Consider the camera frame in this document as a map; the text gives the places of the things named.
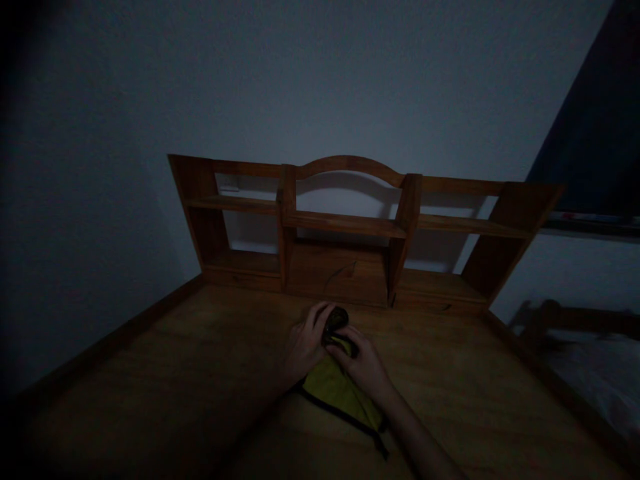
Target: finger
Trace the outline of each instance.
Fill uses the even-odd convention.
[[[315,323],[315,317],[318,315],[318,312],[326,307],[329,302],[324,301],[320,303],[316,303],[309,309],[309,314],[307,315],[307,319],[305,320],[305,328],[311,330],[313,328],[313,324]]]
[[[358,330],[356,330],[350,325],[347,325],[346,327],[342,327],[341,329],[338,329],[335,332],[339,333],[340,335],[344,335],[348,337],[349,340],[354,342],[356,346],[360,348],[360,350],[362,350],[365,342],[367,341],[367,338],[362,333],[360,333]]]
[[[318,334],[318,336],[322,335],[323,330],[325,329],[325,325],[327,324],[327,319],[329,318],[329,314],[335,308],[335,303],[328,304],[322,313],[318,315],[318,320],[315,322],[315,326],[313,331]]]
[[[353,360],[348,356],[345,352],[343,352],[342,348],[336,347],[335,345],[327,345],[326,350],[329,354],[335,358],[335,360],[342,365],[342,368],[345,370],[349,369],[350,364]]]

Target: white wall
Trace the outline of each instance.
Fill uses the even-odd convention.
[[[524,180],[610,3],[140,0],[97,14],[111,19],[104,43],[189,276],[167,153],[297,165],[354,154],[404,173]],[[388,192],[360,186],[301,206],[393,212]],[[469,245],[442,240],[424,234],[444,251],[413,256],[451,270]]]
[[[28,359],[20,384],[198,273],[167,153],[298,165],[343,153],[400,172],[523,180],[610,3],[77,3],[46,32],[14,122],[11,248],[23,255],[12,260],[19,301],[9,324],[16,355]],[[339,188],[317,189],[329,183]],[[344,174],[304,190],[301,206],[322,211],[389,216],[397,202],[379,183]],[[63,201],[42,207],[52,199]],[[425,200],[459,215],[491,206]],[[31,219],[48,215],[39,236]],[[255,219],[226,216],[235,246],[273,248],[275,225],[265,240]],[[411,265],[459,270],[465,236],[422,235]],[[501,295],[500,305],[529,294],[526,276],[514,274],[513,298]],[[42,282],[34,302],[29,285]]]
[[[544,232],[516,266],[491,310],[510,321],[523,302],[640,313],[638,241]]]
[[[11,391],[186,280],[95,28],[80,9],[56,16],[3,112],[1,326]]]

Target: black trim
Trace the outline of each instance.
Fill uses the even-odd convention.
[[[360,420],[356,420],[355,418],[350,416],[348,413],[343,412],[342,410],[334,407],[333,405],[330,405],[330,404],[328,404],[326,402],[323,402],[322,400],[314,397],[312,394],[310,394],[308,391],[306,391],[304,389],[304,387],[303,387],[304,382],[305,382],[306,379],[307,378],[305,377],[300,382],[298,382],[298,384],[296,384],[296,386],[295,386],[296,390],[298,391],[298,393],[300,393],[300,395],[302,395],[304,398],[309,400],[316,407],[322,408],[322,410],[326,410],[329,413],[332,413],[336,417],[338,417],[338,418],[344,420],[345,422],[349,423],[350,425],[354,426],[355,428],[360,430],[362,433],[366,433],[368,436],[373,438],[373,444],[375,445],[375,448],[382,454],[382,457],[385,460],[387,460],[387,458],[389,458],[389,450],[387,450],[387,448],[385,447],[385,444],[382,442],[382,438],[380,438],[380,434],[378,433],[378,431],[379,432],[383,432],[387,428],[387,418],[385,416],[383,416],[383,418],[382,418],[382,423],[380,424],[379,430],[376,431],[376,430],[366,426],[364,423],[360,422]]]

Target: wooden shelf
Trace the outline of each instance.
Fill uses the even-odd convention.
[[[386,307],[386,267],[385,247],[298,239],[285,292]]]
[[[333,213],[295,211],[284,218],[283,225],[285,227],[332,230],[389,238],[406,238],[407,236],[406,232],[398,227],[393,220]]]
[[[487,301],[460,275],[454,273],[404,269],[398,285],[398,292],[400,291],[474,303]]]
[[[529,238],[531,234],[524,230],[505,227],[489,220],[463,217],[446,217],[444,215],[420,214],[418,228],[424,230],[444,230],[464,233],[478,233],[494,237]]]
[[[280,262],[274,253],[222,250],[205,264],[206,269],[280,277]]]
[[[231,197],[229,195],[212,195],[202,199],[185,200],[185,205],[195,208],[261,213],[262,215],[276,214],[274,201]]]

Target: wood grain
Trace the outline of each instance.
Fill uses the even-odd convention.
[[[202,199],[185,200],[185,204],[188,207],[234,210],[262,215],[276,214],[275,202],[272,200],[232,197],[230,195],[214,195]]]
[[[399,291],[395,296],[393,308],[401,311],[421,311],[454,317],[477,317],[485,307],[482,303],[448,300],[414,291]]]
[[[418,292],[432,297],[463,300],[472,303],[485,303],[487,301],[484,296],[465,282],[462,276],[454,273],[404,269],[398,285],[398,291]]]
[[[270,163],[253,163],[231,160],[213,160],[200,157],[190,157],[188,155],[170,154],[169,159],[184,162],[188,160],[204,161],[210,168],[218,173],[226,175],[248,175],[250,177],[279,178],[280,165]]]
[[[386,249],[298,239],[286,293],[387,306]]]
[[[182,200],[218,194],[215,171],[210,161],[182,155],[168,156],[173,178]]]
[[[448,177],[422,177],[422,190],[461,195],[484,195],[497,197],[502,193],[504,182],[467,180]]]
[[[376,160],[365,157],[356,157],[354,155],[334,155],[332,157],[324,157],[318,160],[296,167],[296,180],[304,180],[306,178],[335,170],[357,171],[367,173],[380,180],[384,180],[393,187],[400,188],[404,175],[396,172],[388,166]]]
[[[191,238],[198,253],[200,268],[213,262],[220,252],[229,249],[225,218],[220,210],[185,206]]]
[[[276,204],[278,212],[278,249],[280,257],[280,286],[284,291],[289,281],[289,265],[291,264],[291,254],[293,243],[297,237],[297,230],[294,227],[284,225],[286,216],[295,212],[296,192],[295,192],[295,167],[283,165],[280,172],[280,183],[276,194]]]
[[[491,304],[549,216],[563,188],[558,185],[506,182],[490,216],[491,222],[529,232],[528,239],[481,235],[462,277]]]
[[[422,192],[422,176],[408,174],[402,184],[402,195],[395,214],[395,223],[405,232],[404,239],[391,239],[389,241],[389,274],[387,302],[394,302],[396,287],[400,282],[400,276],[405,266],[405,260],[409,252],[409,246],[413,239],[420,214],[420,200]]]
[[[280,261],[273,253],[224,250],[205,265],[206,269],[280,277]]]
[[[172,470],[172,445],[206,439],[202,418],[228,398],[250,395],[254,378],[268,372],[314,302],[207,285],[48,403],[29,437],[82,477],[126,478],[152,458],[165,477],[200,478]],[[470,479],[628,478],[477,318],[345,306]],[[287,395],[217,476],[412,479],[393,438],[385,434],[384,442],[388,461],[368,436]]]
[[[134,318],[96,342],[72,360],[64,363],[35,384],[20,392],[15,403],[24,411],[35,411],[52,405],[64,392],[88,375],[92,369],[126,348],[136,337],[146,332],[163,315],[176,308],[204,286],[202,274],[176,288]]]
[[[447,217],[444,215],[420,214],[418,228],[424,230],[456,231],[478,233],[493,237],[528,238],[531,234],[524,230],[505,227],[490,220]]]
[[[377,237],[405,238],[406,232],[393,220],[334,213],[296,211],[288,214],[283,221],[286,227],[299,227],[316,230],[330,230]]]
[[[240,273],[234,271],[205,269],[202,275],[207,283],[248,290],[280,292],[280,278],[272,275]]]

